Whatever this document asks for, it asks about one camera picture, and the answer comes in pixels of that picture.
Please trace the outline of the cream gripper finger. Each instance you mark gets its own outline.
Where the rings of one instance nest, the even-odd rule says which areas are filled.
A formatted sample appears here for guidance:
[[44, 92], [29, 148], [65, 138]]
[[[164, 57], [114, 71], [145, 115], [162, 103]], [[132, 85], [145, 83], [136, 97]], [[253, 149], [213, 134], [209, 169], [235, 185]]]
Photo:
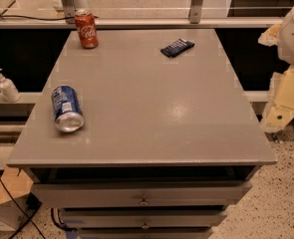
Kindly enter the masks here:
[[294, 65], [291, 65], [283, 74], [273, 74], [260, 126], [265, 132], [278, 132], [293, 119]]
[[275, 46], [278, 44], [279, 33], [282, 23], [278, 22], [271, 27], [269, 27], [265, 32], [263, 32], [258, 38], [258, 43], [264, 46]]

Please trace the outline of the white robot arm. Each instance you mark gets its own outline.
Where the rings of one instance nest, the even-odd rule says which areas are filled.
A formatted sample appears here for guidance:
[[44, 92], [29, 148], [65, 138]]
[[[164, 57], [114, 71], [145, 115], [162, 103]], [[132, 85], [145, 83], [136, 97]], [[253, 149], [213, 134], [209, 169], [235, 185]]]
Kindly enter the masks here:
[[265, 132], [275, 133], [294, 119], [294, 6], [281, 22], [261, 34], [258, 43], [276, 45], [279, 59], [289, 64], [284, 73], [272, 75], [260, 122]]

